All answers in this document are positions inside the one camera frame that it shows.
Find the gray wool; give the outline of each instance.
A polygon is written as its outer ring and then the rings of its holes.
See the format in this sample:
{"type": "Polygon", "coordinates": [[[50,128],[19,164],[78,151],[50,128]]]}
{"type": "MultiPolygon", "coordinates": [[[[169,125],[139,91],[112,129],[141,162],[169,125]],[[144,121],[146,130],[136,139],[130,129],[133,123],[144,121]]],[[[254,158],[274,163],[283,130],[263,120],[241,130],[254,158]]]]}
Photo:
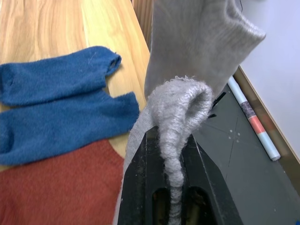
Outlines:
{"type": "MultiPolygon", "coordinates": [[[[170,182],[170,225],[181,224],[181,195],[184,182],[179,157],[187,138],[207,119],[212,104],[212,91],[203,82],[176,78],[158,86],[149,96],[148,103],[130,131],[124,174],[136,153],[144,134],[154,126],[159,130],[161,157],[170,182]]],[[[114,223],[120,209],[119,194],[114,223]]]]}
{"type": "Polygon", "coordinates": [[[155,0],[145,96],[187,75],[205,82],[217,97],[264,38],[234,0],[155,0]]]}

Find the wooden table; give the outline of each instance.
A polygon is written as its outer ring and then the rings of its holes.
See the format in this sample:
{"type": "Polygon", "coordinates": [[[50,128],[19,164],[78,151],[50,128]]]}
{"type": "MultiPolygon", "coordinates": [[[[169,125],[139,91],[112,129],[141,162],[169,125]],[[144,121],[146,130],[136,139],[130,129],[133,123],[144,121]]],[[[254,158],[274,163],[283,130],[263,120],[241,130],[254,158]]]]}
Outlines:
{"type": "MultiPolygon", "coordinates": [[[[0,64],[56,57],[94,45],[122,57],[119,70],[106,80],[110,95],[133,91],[143,109],[150,54],[130,0],[0,0],[0,64]]],[[[6,109],[0,105],[0,112],[6,109]]],[[[128,134],[110,139],[123,157],[127,139],[128,134]]]]}

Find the red cloth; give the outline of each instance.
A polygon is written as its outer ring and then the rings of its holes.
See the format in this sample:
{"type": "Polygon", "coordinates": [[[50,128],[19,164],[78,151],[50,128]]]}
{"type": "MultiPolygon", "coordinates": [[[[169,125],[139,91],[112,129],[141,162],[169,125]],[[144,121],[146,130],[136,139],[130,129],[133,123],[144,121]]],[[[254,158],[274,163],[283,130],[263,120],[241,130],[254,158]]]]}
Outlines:
{"type": "Polygon", "coordinates": [[[108,140],[101,140],[0,172],[0,224],[111,224],[123,162],[108,140]]]}

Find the white wall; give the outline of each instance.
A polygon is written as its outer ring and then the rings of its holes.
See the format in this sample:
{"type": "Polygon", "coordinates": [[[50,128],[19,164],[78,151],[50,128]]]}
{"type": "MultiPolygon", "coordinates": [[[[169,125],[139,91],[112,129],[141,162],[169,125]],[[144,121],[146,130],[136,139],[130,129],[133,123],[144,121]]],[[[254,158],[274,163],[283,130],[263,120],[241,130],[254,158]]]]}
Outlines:
{"type": "Polygon", "coordinates": [[[241,67],[300,158],[300,0],[241,2],[243,15],[267,33],[241,67]]]}

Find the black floor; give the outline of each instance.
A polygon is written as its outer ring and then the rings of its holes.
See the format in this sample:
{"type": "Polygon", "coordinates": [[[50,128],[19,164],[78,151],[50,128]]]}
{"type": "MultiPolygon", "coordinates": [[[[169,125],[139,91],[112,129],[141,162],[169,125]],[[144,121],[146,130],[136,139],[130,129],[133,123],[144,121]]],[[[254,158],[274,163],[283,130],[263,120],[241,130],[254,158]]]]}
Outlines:
{"type": "Polygon", "coordinates": [[[244,225],[295,225],[300,198],[272,162],[228,86],[194,137],[222,172],[244,225]]]}

